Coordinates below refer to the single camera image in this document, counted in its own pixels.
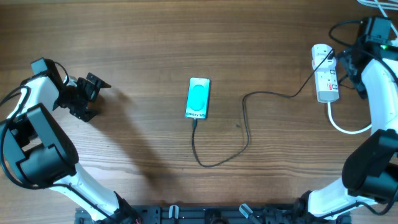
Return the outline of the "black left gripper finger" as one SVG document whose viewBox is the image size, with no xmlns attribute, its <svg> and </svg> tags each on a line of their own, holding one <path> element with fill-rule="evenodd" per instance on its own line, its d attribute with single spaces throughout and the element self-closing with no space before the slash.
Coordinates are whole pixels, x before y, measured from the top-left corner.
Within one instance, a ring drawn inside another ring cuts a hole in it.
<svg viewBox="0 0 398 224">
<path fill-rule="evenodd" d="M 92 82 L 92 84 L 94 84 L 94 86 L 96 86 L 98 89 L 111 88 L 110 84 L 106 83 L 104 80 L 100 79 L 93 73 L 88 73 L 86 79 Z"/>
<path fill-rule="evenodd" d="M 78 108 L 76 110 L 76 117 L 84 122 L 89 122 L 97 114 L 99 114 L 98 110 L 92 110 L 88 108 Z"/>
</svg>

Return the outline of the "blue smartphone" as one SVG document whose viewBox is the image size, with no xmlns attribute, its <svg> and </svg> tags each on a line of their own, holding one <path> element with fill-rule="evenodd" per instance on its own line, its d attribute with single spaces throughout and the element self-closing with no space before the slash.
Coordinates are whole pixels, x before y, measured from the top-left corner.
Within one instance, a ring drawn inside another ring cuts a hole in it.
<svg viewBox="0 0 398 224">
<path fill-rule="evenodd" d="M 206 119 L 210 97 L 210 79 L 191 77 L 188 86 L 185 117 Z"/>
</svg>

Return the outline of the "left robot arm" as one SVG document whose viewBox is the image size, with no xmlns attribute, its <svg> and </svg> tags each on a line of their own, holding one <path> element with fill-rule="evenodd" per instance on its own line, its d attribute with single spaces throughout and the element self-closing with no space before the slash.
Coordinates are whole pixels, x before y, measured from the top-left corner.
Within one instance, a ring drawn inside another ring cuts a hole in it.
<svg viewBox="0 0 398 224">
<path fill-rule="evenodd" d="M 18 96 L 13 112 L 1 121 L 1 167 L 15 185 L 59 192 L 83 208 L 92 223 L 141 223 L 140 215 L 115 191 L 95 180 L 79 163 L 76 147 L 51 113 L 67 108 L 89 122 L 98 114 L 88 108 L 109 84 L 89 73 L 62 78 L 61 64 L 48 58 L 31 63 L 33 76 L 1 101 Z"/>
</svg>

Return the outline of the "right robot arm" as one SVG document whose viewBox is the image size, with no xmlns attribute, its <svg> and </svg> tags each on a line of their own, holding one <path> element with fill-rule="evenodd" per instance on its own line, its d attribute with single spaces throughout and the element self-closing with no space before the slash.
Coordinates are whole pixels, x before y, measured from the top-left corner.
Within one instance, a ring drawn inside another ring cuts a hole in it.
<svg viewBox="0 0 398 224">
<path fill-rule="evenodd" d="M 295 203 L 292 221 L 342 223 L 359 207 L 383 216 L 397 204 L 397 47 L 392 21 L 372 16 L 357 21 L 358 36 L 336 57 L 371 115 L 371 135 L 346 160 L 341 177 L 308 191 Z"/>
</svg>

